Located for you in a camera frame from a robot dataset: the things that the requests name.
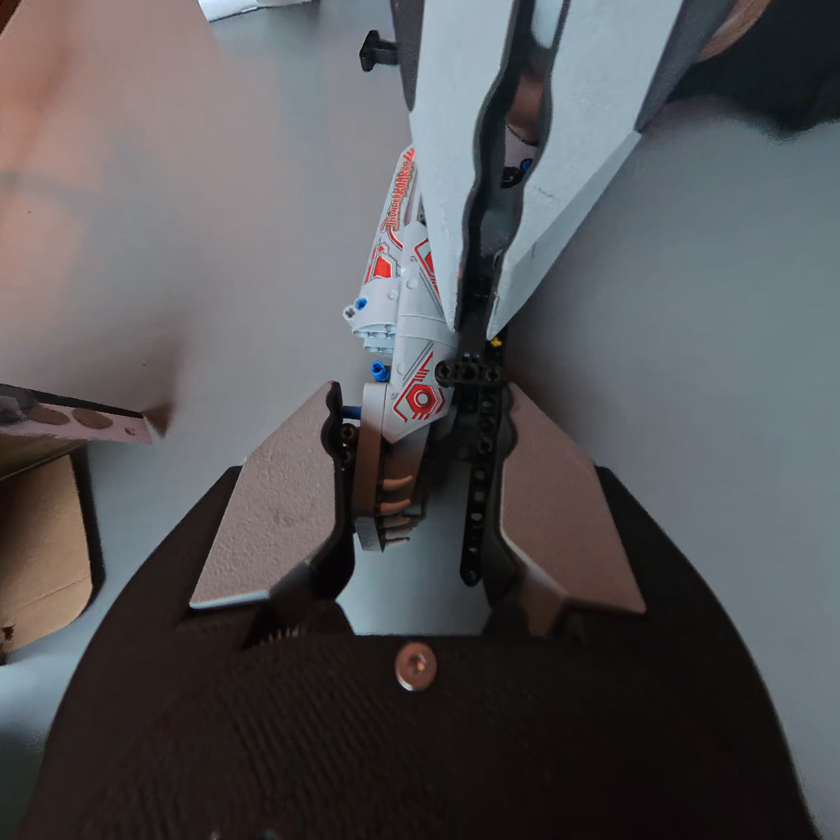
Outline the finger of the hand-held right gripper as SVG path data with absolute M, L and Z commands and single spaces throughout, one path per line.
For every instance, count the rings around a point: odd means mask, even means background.
M 508 41 L 511 1 L 426 1 L 409 118 L 430 254 L 448 327 L 456 329 L 476 126 Z
M 523 184 L 520 225 L 501 262 L 488 336 L 531 297 L 638 142 L 637 116 L 681 5 L 564 6 L 546 90 L 548 137 Z

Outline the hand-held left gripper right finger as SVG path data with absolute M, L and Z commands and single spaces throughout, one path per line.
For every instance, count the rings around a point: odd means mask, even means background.
M 593 460 L 505 386 L 487 534 L 489 633 L 554 635 L 570 613 L 647 607 Z

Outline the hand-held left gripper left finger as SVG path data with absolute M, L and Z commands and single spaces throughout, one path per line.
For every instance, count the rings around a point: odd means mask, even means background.
M 299 627 L 342 593 L 355 566 L 342 407 L 328 382 L 245 459 L 192 612 L 254 607 L 259 625 Z

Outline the person's right forearm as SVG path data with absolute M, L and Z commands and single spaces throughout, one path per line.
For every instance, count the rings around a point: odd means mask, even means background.
M 712 98 L 793 135 L 839 118 L 839 2 L 773 1 L 745 36 L 690 67 L 667 101 Z

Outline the black lego angle connector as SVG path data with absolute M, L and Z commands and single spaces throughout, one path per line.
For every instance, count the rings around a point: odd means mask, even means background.
M 371 72 L 376 66 L 398 67 L 399 48 L 395 41 L 383 38 L 377 29 L 367 33 L 359 53 L 363 72 Z

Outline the person's right hand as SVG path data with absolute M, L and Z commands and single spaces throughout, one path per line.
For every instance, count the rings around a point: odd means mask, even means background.
M 732 47 L 756 24 L 770 3 L 771 1 L 734 2 L 730 12 L 699 53 L 695 63 L 699 64 L 715 58 Z

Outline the stack of white booklets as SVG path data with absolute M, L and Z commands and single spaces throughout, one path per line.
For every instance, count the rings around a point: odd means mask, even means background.
M 257 12 L 263 9 L 275 9 L 294 6 L 307 6 L 316 1 L 198 1 L 209 23 Z

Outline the open cardboard box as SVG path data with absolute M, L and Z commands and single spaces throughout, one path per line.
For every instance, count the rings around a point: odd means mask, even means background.
M 74 456 L 88 445 L 152 443 L 128 408 L 1 386 L 1 662 L 74 622 L 94 590 Z

